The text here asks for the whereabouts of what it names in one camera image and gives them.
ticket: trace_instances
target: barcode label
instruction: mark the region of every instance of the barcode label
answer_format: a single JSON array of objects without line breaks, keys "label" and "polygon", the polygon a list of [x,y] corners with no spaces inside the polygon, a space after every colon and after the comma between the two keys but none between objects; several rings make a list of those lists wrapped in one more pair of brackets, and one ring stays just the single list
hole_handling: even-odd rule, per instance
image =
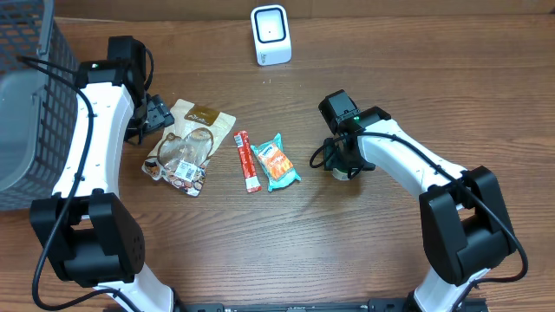
[{"label": "barcode label", "polygon": [[233,138],[235,138],[235,143],[237,144],[237,148],[243,147],[243,138],[241,138],[240,135],[236,135]]},{"label": "barcode label", "polygon": [[177,167],[175,171],[175,176],[184,179],[187,182],[192,182],[194,178],[194,174],[199,170],[199,168],[191,163],[188,163],[184,160],[180,161],[180,165]]}]

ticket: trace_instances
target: plastic crate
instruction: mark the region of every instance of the plastic crate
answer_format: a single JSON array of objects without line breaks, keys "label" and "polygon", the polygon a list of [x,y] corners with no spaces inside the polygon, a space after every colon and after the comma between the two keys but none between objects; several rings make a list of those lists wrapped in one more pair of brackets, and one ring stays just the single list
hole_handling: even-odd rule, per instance
[{"label": "plastic crate", "polygon": [[25,68],[16,56],[71,69],[77,60],[54,22],[50,0],[0,1],[0,50],[0,211],[6,211],[50,197],[68,157],[77,109],[71,88]]}]

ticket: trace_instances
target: red snack bar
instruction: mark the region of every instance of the red snack bar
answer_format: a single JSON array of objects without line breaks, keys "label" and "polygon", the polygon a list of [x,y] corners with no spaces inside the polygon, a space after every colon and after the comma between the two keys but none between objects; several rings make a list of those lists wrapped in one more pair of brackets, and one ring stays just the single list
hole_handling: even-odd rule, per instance
[{"label": "red snack bar", "polygon": [[252,161],[251,146],[249,144],[249,134],[246,131],[237,131],[233,138],[237,144],[241,165],[243,166],[243,174],[245,175],[246,191],[258,192],[262,190],[262,186],[258,182],[257,172],[254,169]]}]

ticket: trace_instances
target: black cable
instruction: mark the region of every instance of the black cable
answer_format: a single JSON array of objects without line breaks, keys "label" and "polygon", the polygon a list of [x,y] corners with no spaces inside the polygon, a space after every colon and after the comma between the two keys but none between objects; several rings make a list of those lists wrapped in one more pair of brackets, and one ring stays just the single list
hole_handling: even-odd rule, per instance
[{"label": "black cable", "polygon": [[150,52],[149,49],[145,48],[148,54],[148,58],[150,59],[150,74],[148,74],[147,82],[145,82],[145,92],[150,88],[150,85],[153,83],[153,73],[154,73],[154,59],[153,53]]},{"label": "black cable", "polygon": [[[139,309],[137,309],[137,307],[127,298],[125,297],[125,295],[123,295],[119,290],[117,289],[100,289],[100,290],[96,290],[96,291],[92,291],[88,294],[86,294],[85,296],[81,296],[75,300],[72,300],[70,302],[66,302],[64,304],[59,304],[59,305],[55,305],[55,306],[51,306],[48,305],[44,302],[42,302],[39,293],[38,293],[38,285],[39,285],[39,281],[41,279],[41,274],[42,274],[42,269],[44,268],[44,264],[46,262],[46,257],[49,254],[50,248],[52,247],[52,243],[54,243],[54,236],[56,235],[56,233],[58,232],[58,229],[60,228],[60,225],[62,224],[62,221],[66,218],[66,215],[69,212],[69,207],[71,204],[71,201],[73,199],[73,197],[75,196],[75,193],[77,191],[77,187],[79,185],[79,182],[81,181],[82,178],[82,174],[83,174],[83,169],[85,167],[85,162],[87,160],[87,155],[88,155],[88,149],[90,148],[90,142],[92,140],[92,136],[93,136],[93,125],[94,125],[94,117],[95,117],[95,113],[93,112],[93,107],[90,104],[90,101],[88,100],[87,96],[78,88],[76,87],[73,83],[65,80],[64,78],[62,78],[59,75],[56,75],[50,71],[48,71],[45,68],[42,68],[38,65],[35,65],[33,62],[38,62],[41,64],[45,64],[45,65],[49,65],[49,63],[42,61],[42,60],[38,60],[35,58],[31,58],[28,56],[18,56],[17,60],[22,62],[23,64],[29,66],[30,68],[33,68],[43,74],[48,75],[50,78],[59,81],[60,83],[68,86],[69,88],[71,88],[73,91],[75,91],[79,96],[81,96],[81,98],[83,99],[83,101],[85,102],[85,105],[87,106],[87,110],[88,110],[88,129],[87,129],[87,137],[85,138],[85,145],[83,147],[83,152],[81,155],[81,159],[79,160],[79,166],[77,167],[77,171],[75,173],[75,178],[74,178],[74,182],[73,185],[71,186],[71,189],[69,191],[69,195],[66,198],[66,201],[62,207],[62,210],[60,211],[60,214],[58,215],[58,218],[56,219],[54,226],[52,227],[52,231],[49,234],[48,239],[46,240],[46,243],[44,244],[43,248],[42,248],[42,253],[41,256],[39,256],[39,260],[38,263],[36,264],[36,269],[35,269],[35,275],[33,276],[33,284],[32,284],[32,296],[33,296],[33,301],[35,302],[36,306],[47,310],[47,311],[58,311],[61,309],[65,309],[65,308],[69,308],[72,307],[74,305],[76,305],[77,303],[81,303],[84,302],[85,300],[88,300],[89,298],[92,298],[94,296],[98,296],[100,294],[114,294],[115,296],[118,296],[119,298],[121,298],[121,300],[123,302],[125,302],[129,308],[131,308],[133,310],[133,312],[140,312]],[[60,69],[61,66],[59,65],[55,65],[56,68]],[[65,72],[70,72],[70,69],[64,68],[61,69]]]},{"label": "black cable", "polygon": [[519,254],[520,254],[520,259],[522,260],[522,269],[520,270],[519,274],[517,274],[515,276],[510,276],[510,277],[480,278],[480,279],[477,279],[477,280],[474,280],[474,281],[470,282],[468,287],[465,289],[464,293],[459,297],[459,299],[457,300],[457,302],[453,306],[453,311],[455,311],[459,307],[459,304],[464,301],[464,299],[470,293],[472,288],[477,287],[478,284],[481,284],[481,283],[511,283],[511,282],[516,282],[516,281],[522,279],[526,275],[526,273],[528,272],[528,256],[526,255],[526,252],[524,251],[524,247],[522,247],[522,244],[520,244],[519,240],[511,233],[511,231],[509,231],[507,226],[493,213],[493,211],[491,211],[476,195],[474,195],[458,179],[455,179],[453,176],[451,176],[449,173],[447,173],[445,170],[443,170],[443,168],[441,168],[441,166],[435,164],[423,151],[419,150],[416,146],[412,145],[410,142],[408,142],[408,141],[406,141],[402,138],[399,138],[398,136],[396,136],[394,134],[371,133],[371,132],[347,134],[347,135],[343,135],[343,136],[340,136],[338,138],[335,138],[331,141],[328,141],[326,144],[320,146],[314,152],[312,157],[310,157],[310,163],[309,163],[310,167],[311,168],[318,168],[318,167],[320,167],[324,164],[324,161],[322,161],[321,163],[318,163],[316,165],[314,165],[313,163],[314,163],[314,159],[316,158],[316,156],[319,153],[321,153],[327,146],[335,145],[337,142],[339,142],[341,140],[355,139],[355,138],[358,138],[359,136],[372,136],[372,137],[380,137],[380,138],[390,139],[390,140],[397,141],[397,142],[403,144],[404,146],[406,146],[408,149],[410,149],[415,154],[420,156],[424,161],[426,161],[439,174],[441,174],[446,179],[450,180],[455,185],[457,185],[457,187],[459,187],[467,196],[469,196],[473,200],[474,204],[477,207],[479,207],[482,211],[485,211],[499,225],[499,227],[501,228],[503,233],[507,237],[509,237],[509,239],[512,240],[514,242],[514,244],[516,245],[516,248],[517,248],[517,250],[519,251]]}]

